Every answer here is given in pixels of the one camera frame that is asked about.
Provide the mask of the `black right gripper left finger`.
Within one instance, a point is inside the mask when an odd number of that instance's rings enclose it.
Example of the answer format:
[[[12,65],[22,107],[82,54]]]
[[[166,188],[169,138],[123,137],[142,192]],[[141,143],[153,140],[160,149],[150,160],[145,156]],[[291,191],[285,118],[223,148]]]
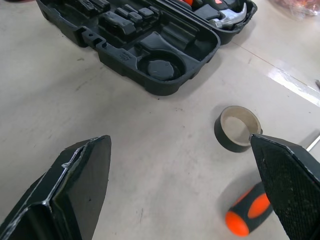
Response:
[[[107,192],[111,149],[108,135],[65,148],[4,219],[0,240],[92,240]]]

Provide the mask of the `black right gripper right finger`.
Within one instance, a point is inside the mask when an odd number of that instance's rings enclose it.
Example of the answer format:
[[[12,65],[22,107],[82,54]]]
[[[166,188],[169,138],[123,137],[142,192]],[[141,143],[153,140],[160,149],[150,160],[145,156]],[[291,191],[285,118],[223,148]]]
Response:
[[[302,146],[252,134],[267,198],[290,240],[320,240],[320,162]]]

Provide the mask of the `black plastic tool case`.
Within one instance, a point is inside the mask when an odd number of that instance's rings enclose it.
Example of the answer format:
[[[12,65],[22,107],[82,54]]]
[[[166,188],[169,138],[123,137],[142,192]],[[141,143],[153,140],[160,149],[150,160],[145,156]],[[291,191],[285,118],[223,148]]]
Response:
[[[245,19],[219,29],[183,0],[36,0],[49,22],[79,47],[156,96],[169,96],[198,74],[220,46],[240,33],[257,12],[253,0]]]

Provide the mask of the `black tape roll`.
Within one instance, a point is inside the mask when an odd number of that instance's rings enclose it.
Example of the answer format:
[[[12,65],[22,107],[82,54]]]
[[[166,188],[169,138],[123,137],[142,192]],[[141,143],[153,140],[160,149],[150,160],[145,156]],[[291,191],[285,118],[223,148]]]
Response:
[[[225,122],[229,117],[240,120],[248,129],[249,135],[245,142],[239,142],[238,140],[232,138],[227,134]],[[217,141],[225,149],[233,153],[243,153],[247,151],[249,148],[251,148],[250,135],[261,135],[263,133],[261,123],[259,122],[256,115],[249,109],[238,105],[231,105],[226,107],[215,120],[213,129]]]

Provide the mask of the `clear bag of colourful snacks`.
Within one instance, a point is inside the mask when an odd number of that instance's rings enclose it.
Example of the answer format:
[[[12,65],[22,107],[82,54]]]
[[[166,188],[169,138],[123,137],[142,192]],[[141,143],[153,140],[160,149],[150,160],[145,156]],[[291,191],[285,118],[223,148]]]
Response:
[[[292,14],[320,15],[320,0],[271,0],[274,3],[290,9]]]

